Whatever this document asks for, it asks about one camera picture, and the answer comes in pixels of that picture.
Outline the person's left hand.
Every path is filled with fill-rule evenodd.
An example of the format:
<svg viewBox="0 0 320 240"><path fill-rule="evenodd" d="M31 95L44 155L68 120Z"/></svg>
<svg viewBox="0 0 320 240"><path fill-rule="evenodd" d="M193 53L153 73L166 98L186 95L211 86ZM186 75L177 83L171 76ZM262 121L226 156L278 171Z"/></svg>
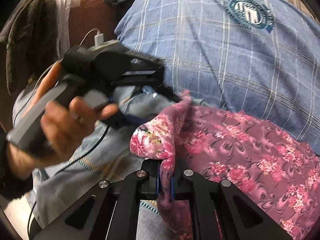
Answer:
<svg viewBox="0 0 320 240"><path fill-rule="evenodd" d="M117 111L118 105L114 103L96 111L86 105L79 96L75 97L67 108L55 101L47 103L41 118L41 127L52 149L43 158L34 158L8 144L6 156L12 174L26 180L36 168L67 161L83 139L93 133L96 121L105 120Z"/></svg>

